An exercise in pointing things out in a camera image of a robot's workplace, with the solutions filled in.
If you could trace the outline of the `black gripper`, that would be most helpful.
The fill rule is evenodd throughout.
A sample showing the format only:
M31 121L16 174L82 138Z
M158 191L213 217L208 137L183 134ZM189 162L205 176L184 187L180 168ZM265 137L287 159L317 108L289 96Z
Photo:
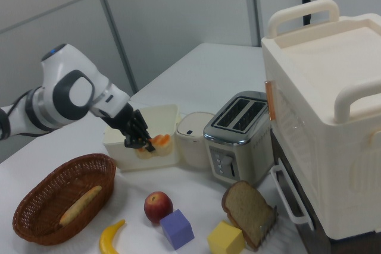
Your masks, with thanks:
M119 130L125 137L124 146L131 149L145 147L148 152L155 151L152 138L149 138L148 126L140 110L134 110L126 104L114 117L102 118L111 128Z

